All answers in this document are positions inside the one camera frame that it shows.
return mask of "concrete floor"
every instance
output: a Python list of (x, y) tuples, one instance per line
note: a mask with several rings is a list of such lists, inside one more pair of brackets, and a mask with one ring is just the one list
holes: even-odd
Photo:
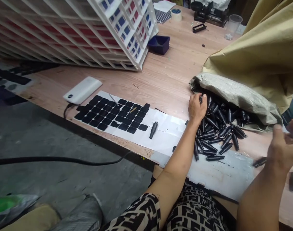
[[(32, 103), (0, 107), (0, 158), (66, 156), (106, 162), (126, 152)], [(52, 204), (63, 217), (83, 200), (84, 193), (95, 193), (109, 221), (143, 194), (150, 183), (153, 164), (137, 155), (127, 159), (99, 167), (61, 162), (0, 166), (0, 196), (37, 194), (40, 202)]]

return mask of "blue box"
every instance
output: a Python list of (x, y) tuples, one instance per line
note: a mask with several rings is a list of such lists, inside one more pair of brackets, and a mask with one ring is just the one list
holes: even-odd
[(149, 50), (164, 55), (169, 50), (170, 37), (155, 35), (147, 43)]

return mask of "black and white patterned dress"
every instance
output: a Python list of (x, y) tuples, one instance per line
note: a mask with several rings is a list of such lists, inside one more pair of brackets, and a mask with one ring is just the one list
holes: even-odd
[[(154, 194), (146, 193), (101, 230), (153, 231), (159, 230), (159, 222), (159, 201)], [(185, 185), (163, 230), (226, 231), (228, 228), (212, 197), (203, 189)]]

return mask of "roll of tape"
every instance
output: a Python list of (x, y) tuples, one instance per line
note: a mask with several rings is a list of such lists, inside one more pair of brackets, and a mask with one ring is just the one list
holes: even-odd
[(180, 9), (171, 10), (171, 18), (173, 21), (182, 21), (182, 12)]

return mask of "transparent plastic cup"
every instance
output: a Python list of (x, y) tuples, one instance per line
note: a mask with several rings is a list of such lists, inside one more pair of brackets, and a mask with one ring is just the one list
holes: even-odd
[(224, 35), (226, 40), (232, 40), (243, 18), (237, 14), (231, 14), (228, 21), (227, 31)]

